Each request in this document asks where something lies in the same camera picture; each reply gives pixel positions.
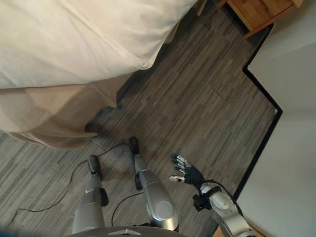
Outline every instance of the gray carpet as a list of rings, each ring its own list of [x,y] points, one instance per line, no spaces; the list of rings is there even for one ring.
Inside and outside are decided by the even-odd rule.
[[[229,15],[209,1],[199,19],[183,23],[153,68],[135,73],[122,88],[119,108],[105,108],[89,123],[87,129],[99,136],[88,147],[56,151],[1,133],[0,223],[8,223],[18,207],[51,205],[62,195],[77,163],[137,136],[144,159],[175,201],[180,232],[208,236],[211,219],[207,211],[194,209],[194,188],[167,180],[175,173],[169,154],[182,154],[206,178],[223,182],[234,192],[275,116],[274,107],[241,70],[262,35],[245,40]],[[137,191],[126,148],[110,152],[101,162],[110,199],[104,217],[110,225],[115,206]],[[87,167],[82,166],[59,205],[43,213],[21,212],[12,226],[69,234],[88,177]],[[114,224],[147,221],[144,197],[137,196],[120,207]]]

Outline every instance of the black baseboard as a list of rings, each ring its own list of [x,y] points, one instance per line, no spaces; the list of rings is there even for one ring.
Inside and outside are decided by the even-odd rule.
[[[247,168],[246,172],[244,173],[240,183],[237,186],[237,189],[234,193],[234,198],[238,199],[238,197],[241,194],[242,189],[244,188],[253,168],[255,167],[262,151],[264,150],[269,138],[272,135],[273,130],[275,129],[277,122],[279,121],[279,119],[281,118],[281,115],[283,113],[283,110],[281,109],[281,107],[277,104],[277,102],[272,98],[272,96],[266,91],[266,89],[260,84],[260,82],[256,79],[256,77],[249,71],[248,66],[250,65],[250,63],[252,62],[252,60],[254,59],[254,57],[256,56],[256,54],[258,53],[259,49],[261,48],[261,46],[263,45],[264,41],[266,40],[266,38],[268,37],[269,33],[271,32],[272,28],[273,28],[273,24],[271,24],[270,26],[268,26],[268,31],[265,34],[265,36],[262,38],[260,44],[258,45],[258,47],[255,49],[255,51],[253,52],[253,54],[251,55],[251,57],[249,58],[248,62],[246,63],[246,65],[243,67],[242,71],[249,77],[249,79],[258,87],[258,89],[266,96],[266,98],[273,104],[273,106],[276,109],[276,116],[274,117],[273,121],[270,124],[270,127],[267,130],[266,135],[264,136],[263,140],[261,141],[253,159],[250,162],[249,167]]]

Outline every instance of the cable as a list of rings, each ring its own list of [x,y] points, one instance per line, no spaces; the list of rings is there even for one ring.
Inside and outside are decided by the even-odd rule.
[[[119,204],[116,206],[116,208],[114,209],[114,212],[113,212],[113,214],[112,214],[112,218],[111,218],[111,226],[113,226],[113,218],[114,218],[114,215],[115,215],[115,213],[116,213],[116,211],[117,211],[117,209],[118,209],[118,207],[125,201],[125,200],[127,200],[127,199],[129,199],[129,198],[131,198],[131,197],[133,197],[133,196],[137,196],[137,195],[140,195],[140,194],[143,194],[143,193],[138,193],[138,194],[133,194],[133,195],[130,195],[130,196],[128,196],[128,197],[126,197],[126,198],[124,198],[122,201],[120,201],[119,202]]]
[[[111,147],[111,148],[108,149],[107,151],[105,151],[105,152],[103,152],[103,153],[97,155],[97,157],[100,157],[100,156],[105,155],[106,153],[110,152],[111,150],[113,150],[114,148],[116,148],[116,147],[118,147],[118,146],[128,146],[128,147],[130,147],[130,146],[127,145],[126,143],[119,143],[119,144],[117,144],[117,145]],[[18,209],[15,211],[15,213],[14,213],[14,215],[13,215],[11,221],[10,221],[9,224],[7,224],[6,226],[8,227],[8,226],[10,226],[10,225],[12,224],[12,222],[13,222],[14,219],[16,218],[17,214],[19,213],[19,211],[41,212],[41,211],[49,210],[49,209],[53,208],[54,206],[56,206],[57,204],[59,204],[59,203],[63,200],[63,198],[67,195],[67,193],[68,193],[68,191],[69,191],[69,188],[70,188],[71,182],[72,182],[72,180],[73,180],[73,176],[74,176],[75,171],[77,170],[77,168],[78,168],[79,166],[81,166],[81,165],[82,165],[83,163],[85,163],[85,162],[87,162],[87,160],[84,160],[84,161],[80,162],[80,163],[75,167],[75,169],[74,169],[73,172],[71,173],[70,180],[69,180],[69,183],[68,183],[68,186],[67,186],[67,188],[66,188],[65,193],[64,193],[64,194],[61,196],[61,198],[58,199],[53,205],[51,205],[51,206],[49,206],[49,207],[47,207],[47,208],[44,208],[44,209],[40,209],[40,210],[30,210],[30,209],[25,209],[25,208],[18,208]]]
[[[213,179],[206,179],[206,180],[204,180],[203,183],[214,183],[214,184],[217,184],[217,185],[221,186],[221,188],[223,188],[225,190],[225,192],[228,194],[228,196],[232,199],[233,203],[236,205],[236,208],[237,208],[239,214],[243,217],[243,212],[242,212],[241,208],[237,204],[237,202],[236,202],[235,198],[233,197],[233,195],[225,188],[224,185],[222,185],[220,182],[217,182],[217,181],[215,181]]]
[[[30,209],[25,209],[25,208],[18,208],[15,213],[14,213],[14,216],[12,217],[11,221],[9,222],[9,224],[7,224],[6,226],[10,226],[12,224],[12,222],[14,221],[14,219],[16,218],[17,214],[19,213],[19,211],[29,211],[29,212],[41,212],[41,211],[46,211],[46,210],[49,210],[51,208],[53,208],[54,206],[56,206],[57,204],[59,204],[62,199],[66,196],[66,194],[68,193],[69,191],[69,188],[70,188],[70,185],[71,185],[71,182],[73,180],[73,176],[74,176],[74,173],[75,171],[77,170],[77,168],[79,166],[81,166],[83,163],[86,163],[87,160],[84,160],[82,162],[80,162],[76,167],[75,169],[73,170],[73,172],[71,173],[71,176],[70,176],[70,180],[69,180],[69,183],[68,183],[68,186],[66,188],[66,191],[65,193],[61,196],[61,198],[59,198],[53,205],[51,205],[50,207],[47,207],[47,208],[44,208],[44,209],[39,209],[39,210],[30,210]]]
[[[119,147],[119,146],[128,146],[128,147],[130,148],[130,146],[129,146],[128,144],[126,144],[126,143],[119,143],[119,144],[117,144],[117,145],[111,147],[111,148],[108,149],[107,151],[105,151],[105,152],[103,152],[103,153],[101,153],[101,154],[98,154],[97,157],[103,156],[103,155],[105,155],[106,153],[110,152],[111,150],[113,150],[113,149],[115,149],[116,147]]]

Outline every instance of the white wall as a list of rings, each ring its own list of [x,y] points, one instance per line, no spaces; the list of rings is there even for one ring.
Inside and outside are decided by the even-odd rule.
[[[316,0],[276,23],[249,69],[284,113],[238,202],[267,236],[316,236]]]
[[[316,114],[284,113],[238,202],[267,236],[316,236]]]
[[[316,1],[276,23],[249,66],[284,111],[316,110]]]

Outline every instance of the wooden nightstand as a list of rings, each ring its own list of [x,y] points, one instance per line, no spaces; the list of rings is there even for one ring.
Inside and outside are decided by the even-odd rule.
[[[249,29],[245,38],[252,36],[274,21],[302,5],[303,0],[222,0],[235,11]]]

